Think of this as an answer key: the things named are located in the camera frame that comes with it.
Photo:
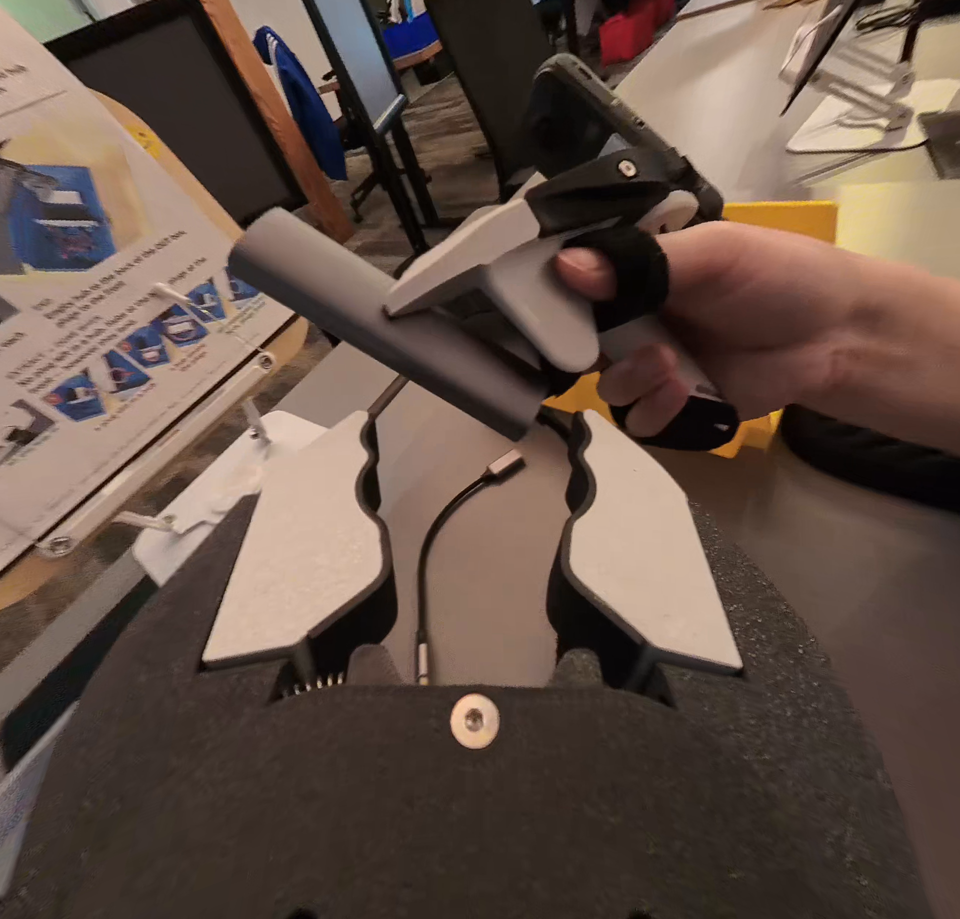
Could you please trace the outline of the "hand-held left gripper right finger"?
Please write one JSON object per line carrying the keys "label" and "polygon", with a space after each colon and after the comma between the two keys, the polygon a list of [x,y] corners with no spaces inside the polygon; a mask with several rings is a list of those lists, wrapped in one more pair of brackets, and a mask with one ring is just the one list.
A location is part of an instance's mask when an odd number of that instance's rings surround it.
{"label": "hand-held left gripper right finger", "polygon": [[557,658],[582,650],[618,691],[667,691],[663,668],[742,678],[744,662],[689,500],[594,410],[574,414],[546,592]]}

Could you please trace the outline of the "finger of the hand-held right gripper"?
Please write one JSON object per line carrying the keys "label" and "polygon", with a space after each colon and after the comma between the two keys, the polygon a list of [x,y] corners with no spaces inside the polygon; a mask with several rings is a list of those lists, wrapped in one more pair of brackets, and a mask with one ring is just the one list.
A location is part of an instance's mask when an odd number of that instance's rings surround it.
{"label": "finger of the hand-held right gripper", "polygon": [[550,398],[551,375],[532,343],[483,292],[465,292],[443,303],[440,311],[470,336],[484,343],[499,359],[535,385],[540,398]]}
{"label": "finger of the hand-held right gripper", "polygon": [[549,265],[561,247],[562,230],[541,223],[526,198],[484,207],[407,269],[383,310],[397,318],[480,293],[507,320],[559,320],[562,290]]}

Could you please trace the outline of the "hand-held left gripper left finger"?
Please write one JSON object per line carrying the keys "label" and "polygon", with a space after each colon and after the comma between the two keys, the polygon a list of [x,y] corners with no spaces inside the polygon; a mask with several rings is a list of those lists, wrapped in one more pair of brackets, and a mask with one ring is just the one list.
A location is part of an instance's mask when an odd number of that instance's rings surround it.
{"label": "hand-held left gripper left finger", "polygon": [[270,462],[201,654],[209,670],[286,662],[297,680],[346,677],[397,616],[379,516],[376,418],[354,411]]}

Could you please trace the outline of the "black USB cable grey plug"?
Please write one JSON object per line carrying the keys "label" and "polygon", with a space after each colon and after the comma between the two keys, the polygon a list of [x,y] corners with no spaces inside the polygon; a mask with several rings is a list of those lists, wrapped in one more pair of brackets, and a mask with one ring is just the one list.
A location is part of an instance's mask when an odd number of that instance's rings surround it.
{"label": "black USB cable grey plug", "polygon": [[512,449],[486,466],[486,469],[456,493],[439,510],[426,530],[419,547],[415,567],[414,682],[428,686],[431,681],[431,650],[428,611],[428,566],[436,541],[455,513],[478,493],[509,481],[525,467],[523,455]]}

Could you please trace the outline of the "grey slim USB hub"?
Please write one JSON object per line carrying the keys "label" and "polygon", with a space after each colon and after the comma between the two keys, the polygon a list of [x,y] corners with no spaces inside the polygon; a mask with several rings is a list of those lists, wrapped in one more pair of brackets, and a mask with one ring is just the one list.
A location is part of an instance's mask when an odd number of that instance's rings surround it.
{"label": "grey slim USB hub", "polygon": [[256,219],[227,270],[505,438],[534,426],[547,395],[540,369],[443,310],[391,318],[392,278],[291,212]]}

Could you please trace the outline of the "yellow plastic bin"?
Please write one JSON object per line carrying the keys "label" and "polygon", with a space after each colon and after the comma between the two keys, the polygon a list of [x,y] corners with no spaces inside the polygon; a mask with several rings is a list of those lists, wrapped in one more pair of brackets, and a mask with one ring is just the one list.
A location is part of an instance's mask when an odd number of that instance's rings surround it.
{"label": "yellow plastic bin", "polygon": [[[727,202],[723,215],[730,222],[784,231],[829,244],[836,241],[838,206],[831,201]],[[543,416],[559,422],[562,415],[592,410],[613,423],[611,409],[597,393],[598,377],[599,373],[584,375],[562,395],[547,398],[544,408],[552,412]],[[782,410],[775,410],[764,417],[742,422],[730,441],[714,449],[712,454],[732,459],[748,448],[768,450],[782,416]]]}

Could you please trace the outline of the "person's right hand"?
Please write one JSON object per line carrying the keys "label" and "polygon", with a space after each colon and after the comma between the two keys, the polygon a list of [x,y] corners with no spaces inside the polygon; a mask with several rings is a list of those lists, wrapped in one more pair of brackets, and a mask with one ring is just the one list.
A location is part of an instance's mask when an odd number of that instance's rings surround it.
{"label": "person's right hand", "polygon": [[827,413],[890,318],[880,272],[795,233],[712,222],[662,235],[659,322],[738,415],[791,404]]}

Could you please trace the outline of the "white rounded board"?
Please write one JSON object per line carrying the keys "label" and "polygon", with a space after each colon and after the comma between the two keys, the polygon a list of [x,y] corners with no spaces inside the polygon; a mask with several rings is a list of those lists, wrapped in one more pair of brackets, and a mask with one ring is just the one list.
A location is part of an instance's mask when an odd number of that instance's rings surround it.
{"label": "white rounded board", "polygon": [[139,529],[133,558],[164,585],[247,496],[259,493],[268,464],[310,445],[327,428],[283,411],[259,415],[244,402],[246,430],[155,517],[126,510],[116,520]]}

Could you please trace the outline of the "blue jacket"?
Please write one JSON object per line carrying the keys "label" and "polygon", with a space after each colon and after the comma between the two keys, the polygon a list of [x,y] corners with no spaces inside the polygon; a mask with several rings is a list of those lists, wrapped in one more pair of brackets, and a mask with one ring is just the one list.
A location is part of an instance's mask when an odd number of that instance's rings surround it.
{"label": "blue jacket", "polygon": [[275,69],[294,123],[319,168],[330,180],[347,181],[339,129],[299,58],[269,26],[260,26],[252,42],[261,61]]}

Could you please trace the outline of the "screen on black stand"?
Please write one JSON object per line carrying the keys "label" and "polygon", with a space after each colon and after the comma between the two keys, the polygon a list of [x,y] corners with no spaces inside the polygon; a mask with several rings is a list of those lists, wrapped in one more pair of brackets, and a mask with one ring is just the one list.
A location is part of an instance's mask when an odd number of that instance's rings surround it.
{"label": "screen on black stand", "polygon": [[301,2],[415,259],[429,250],[425,229],[449,228],[450,221],[438,214],[404,125],[409,99],[371,7],[366,0]]}

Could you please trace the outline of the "black mesh wrist rest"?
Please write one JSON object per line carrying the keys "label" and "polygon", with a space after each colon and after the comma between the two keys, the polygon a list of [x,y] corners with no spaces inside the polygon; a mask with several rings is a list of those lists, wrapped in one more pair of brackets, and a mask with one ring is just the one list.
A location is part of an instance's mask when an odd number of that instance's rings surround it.
{"label": "black mesh wrist rest", "polygon": [[959,458],[823,416],[797,404],[782,412],[778,433],[800,461],[835,480],[959,513]]}

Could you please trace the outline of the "black framed screen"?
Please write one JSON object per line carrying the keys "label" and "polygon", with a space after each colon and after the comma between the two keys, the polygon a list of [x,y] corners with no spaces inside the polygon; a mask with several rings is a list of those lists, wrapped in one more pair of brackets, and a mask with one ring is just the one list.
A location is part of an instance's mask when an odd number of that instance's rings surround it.
{"label": "black framed screen", "polygon": [[242,228],[306,194],[200,0],[149,0],[44,44],[129,109]]}

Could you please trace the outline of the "black metal plate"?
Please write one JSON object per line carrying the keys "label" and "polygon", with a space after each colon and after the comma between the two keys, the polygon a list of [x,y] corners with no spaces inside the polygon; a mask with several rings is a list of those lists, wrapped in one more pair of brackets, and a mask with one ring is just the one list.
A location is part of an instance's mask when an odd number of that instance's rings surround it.
{"label": "black metal plate", "polygon": [[918,123],[926,136],[925,148],[942,180],[959,179],[959,109],[923,112]]}

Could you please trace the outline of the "printed instruction poster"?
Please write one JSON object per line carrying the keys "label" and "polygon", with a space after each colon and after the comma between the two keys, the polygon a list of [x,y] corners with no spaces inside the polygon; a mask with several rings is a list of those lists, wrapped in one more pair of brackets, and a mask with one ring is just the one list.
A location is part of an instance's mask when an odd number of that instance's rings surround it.
{"label": "printed instruction poster", "polygon": [[2,569],[292,318],[231,281],[238,233],[2,12]]}

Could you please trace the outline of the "wooden support post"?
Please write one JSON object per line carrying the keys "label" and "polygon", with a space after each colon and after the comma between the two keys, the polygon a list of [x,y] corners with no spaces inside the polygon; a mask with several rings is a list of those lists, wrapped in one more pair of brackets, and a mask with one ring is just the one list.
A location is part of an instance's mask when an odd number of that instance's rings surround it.
{"label": "wooden support post", "polygon": [[252,40],[230,0],[199,0],[266,121],[294,178],[301,187],[316,227],[333,241],[345,244],[354,227],[334,195],[281,92],[260,60]]}

